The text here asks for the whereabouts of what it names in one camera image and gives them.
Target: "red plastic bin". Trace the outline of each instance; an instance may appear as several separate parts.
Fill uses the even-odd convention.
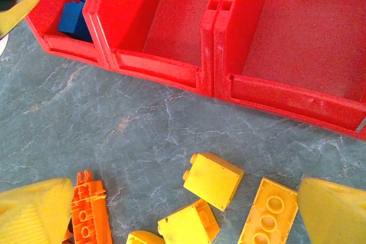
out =
[[[366,0],[221,6],[215,97],[366,139]]]
[[[79,0],[41,0],[26,21],[45,52],[108,69],[93,43],[70,38],[57,30],[63,6],[71,1]]]
[[[213,25],[221,0],[87,0],[86,23],[109,67],[213,95]]]

